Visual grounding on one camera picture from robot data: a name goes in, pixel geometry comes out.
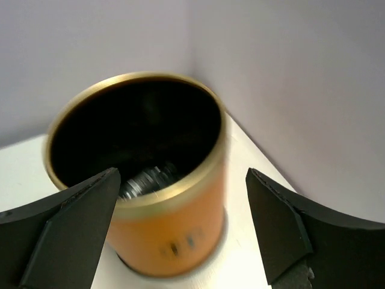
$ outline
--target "wall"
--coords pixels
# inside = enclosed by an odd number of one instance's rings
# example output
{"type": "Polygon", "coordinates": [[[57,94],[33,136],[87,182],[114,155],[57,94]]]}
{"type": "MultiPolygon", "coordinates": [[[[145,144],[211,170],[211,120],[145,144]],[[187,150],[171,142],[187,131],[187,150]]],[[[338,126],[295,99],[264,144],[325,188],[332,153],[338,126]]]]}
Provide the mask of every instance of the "wall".
{"type": "Polygon", "coordinates": [[[385,222],[385,2],[190,6],[196,76],[292,185],[385,222]]]}
{"type": "Polygon", "coordinates": [[[0,146],[42,133],[74,95],[136,70],[189,74],[185,0],[0,2],[0,146]]]}

